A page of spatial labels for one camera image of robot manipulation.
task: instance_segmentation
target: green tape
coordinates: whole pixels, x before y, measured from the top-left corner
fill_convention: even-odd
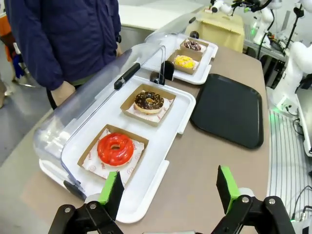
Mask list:
[[[228,210],[226,212],[226,213],[228,213],[229,210],[232,208],[233,202],[240,196],[240,192],[239,192],[239,189],[236,185],[236,182],[234,180],[234,177],[231,173],[230,168],[221,166],[221,170],[222,170],[223,175],[225,177],[225,180],[227,182],[227,186],[228,186],[228,190],[229,190],[229,194],[230,194],[230,203],[228,206]]]
[[[99,196],[98,202],[102,205],[105,205],[109,201],[109,197],[113,188],[113,185],[115,183],[115,179],[117,176],[117,172],[110,172],[108,175],[108,178],[105,182],[105,186],[102,189],[102,192]]]

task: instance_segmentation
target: red icing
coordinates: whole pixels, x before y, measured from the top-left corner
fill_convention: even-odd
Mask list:
[[[113,146],[119,146],[119,149],[112,149]],[[133,151],[132,140],[121,133],[111,133],[102,138],[97,145],[97,154],[101,161],[114,167],[128,162]]]

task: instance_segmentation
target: navy blue jacket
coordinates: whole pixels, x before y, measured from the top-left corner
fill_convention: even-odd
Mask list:
[[[5,0],[28,70],[55,90],[94,74],[116,58],[117,0]]]

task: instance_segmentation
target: orange cloth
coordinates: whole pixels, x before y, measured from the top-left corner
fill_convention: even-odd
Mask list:
[[[7,35],[10,32],[11,32],[11,26],[9,24],[8,17],[7,16],[0,17],[0,36]],[[9,62],[11,62],[12,59],[10,57],[10,52],[9,52],[8,47],[5,47],[5,53],[6,53],[6,59]]]

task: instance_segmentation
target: jacket sleeve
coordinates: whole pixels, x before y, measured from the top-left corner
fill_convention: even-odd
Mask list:
[[[63,83],[62,70],[41,28],[41,1],[34,2],[30,9],[25,0],[5,0],[6,13],[29,72],[41,86],[55,90]]]
[[[114,11],[113,14],[114,34],[116,38],[121,31],[118,0],[113,0],[113,11]]]

